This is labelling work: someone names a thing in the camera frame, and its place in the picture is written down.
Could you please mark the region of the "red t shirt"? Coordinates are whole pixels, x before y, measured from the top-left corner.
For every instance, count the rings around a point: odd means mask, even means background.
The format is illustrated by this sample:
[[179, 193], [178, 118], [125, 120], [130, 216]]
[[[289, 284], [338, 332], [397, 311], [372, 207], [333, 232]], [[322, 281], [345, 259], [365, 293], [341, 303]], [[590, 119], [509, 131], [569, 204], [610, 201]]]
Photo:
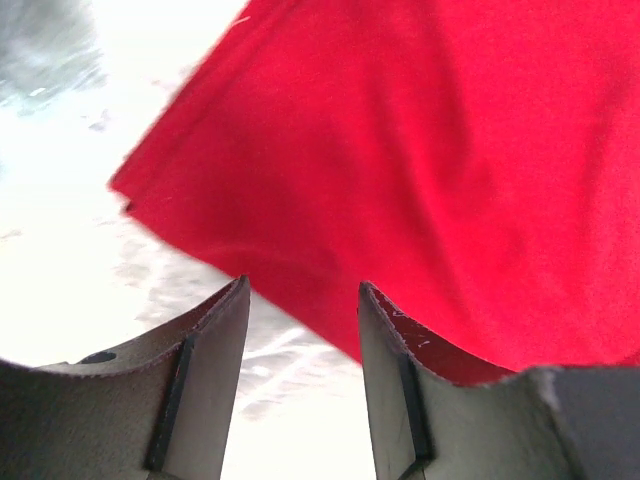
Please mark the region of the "red t shirt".
[[639, 362], [635, 1], [252, 1], [111, 179], [352, 357], [357, 288], [491, 363]]

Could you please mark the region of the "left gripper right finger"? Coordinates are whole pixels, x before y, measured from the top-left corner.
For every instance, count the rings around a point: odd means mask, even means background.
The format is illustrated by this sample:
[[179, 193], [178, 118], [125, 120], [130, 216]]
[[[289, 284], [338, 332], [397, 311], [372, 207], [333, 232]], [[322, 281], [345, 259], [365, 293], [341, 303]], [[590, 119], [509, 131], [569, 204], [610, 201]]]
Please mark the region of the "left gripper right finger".
[[374, 285], [359, 332], [380, 479], [635, 479], [639, 372], [514, 373], [447, 342]]

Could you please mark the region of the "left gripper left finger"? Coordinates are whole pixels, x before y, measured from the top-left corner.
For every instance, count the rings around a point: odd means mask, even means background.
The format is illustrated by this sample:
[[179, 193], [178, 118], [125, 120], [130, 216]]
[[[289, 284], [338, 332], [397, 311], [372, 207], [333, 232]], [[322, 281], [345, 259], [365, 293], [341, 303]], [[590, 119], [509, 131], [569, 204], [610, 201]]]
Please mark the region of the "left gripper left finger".
[[217, 479], [250, 285], [76, 364], [1, 365], [5, 479]]

